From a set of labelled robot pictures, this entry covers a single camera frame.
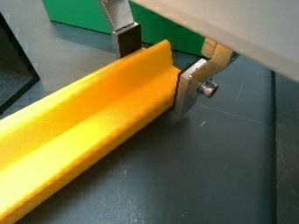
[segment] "screw head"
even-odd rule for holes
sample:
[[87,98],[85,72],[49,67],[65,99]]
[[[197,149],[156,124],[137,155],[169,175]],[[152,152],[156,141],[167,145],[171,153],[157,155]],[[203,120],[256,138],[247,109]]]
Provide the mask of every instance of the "screw head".
[[207,98],[211,98],[219,90],[219,85],[208,79],[201,82],[197,88],[199,94],[203,94]]

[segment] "dark gray floor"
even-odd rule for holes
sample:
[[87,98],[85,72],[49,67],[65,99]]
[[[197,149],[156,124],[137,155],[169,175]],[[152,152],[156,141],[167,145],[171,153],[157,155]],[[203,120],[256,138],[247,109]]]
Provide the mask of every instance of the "dark gray floor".
[[299,223],[299,84],[282,75],[276,91],[276,219]]
[[[1,117],[116,60],[105,34],[48,21],[41,1],[0,10],[41,81]],[[175,52],[177,67],[193,56]],[[240,57],[219,93],[184,118],[165,112],[20,223],[274,223],[271,72]]]

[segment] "green box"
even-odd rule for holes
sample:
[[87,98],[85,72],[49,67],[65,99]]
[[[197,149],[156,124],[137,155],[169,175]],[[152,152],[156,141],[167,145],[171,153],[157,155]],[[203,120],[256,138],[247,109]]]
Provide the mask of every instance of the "green box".
[[[43,0],[43,4],[52,21],[109,33],[97,0]],[[173,50],[201,55],[203,36],[136,3],[129,4],[135,21],[143,26],[143,42],[156,44],[168,39]]]

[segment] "gray surface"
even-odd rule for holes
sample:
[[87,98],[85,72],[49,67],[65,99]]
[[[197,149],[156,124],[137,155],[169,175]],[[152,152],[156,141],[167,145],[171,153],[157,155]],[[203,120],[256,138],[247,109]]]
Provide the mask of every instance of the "gray surface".
[[276,95],[276,219],[299,223],[299,84],[278,75]]
[[[39,0],[0,9],[41,76],[4,117],[116,55],[108,35],[51,23]],[[184,67],[193,56],[173,59]],[[181,119],[165,112],[19,223],[272,223],[270,71],[240,57],[215,82],[215,98]]]
[[299,81],[298,0],[133,0]]

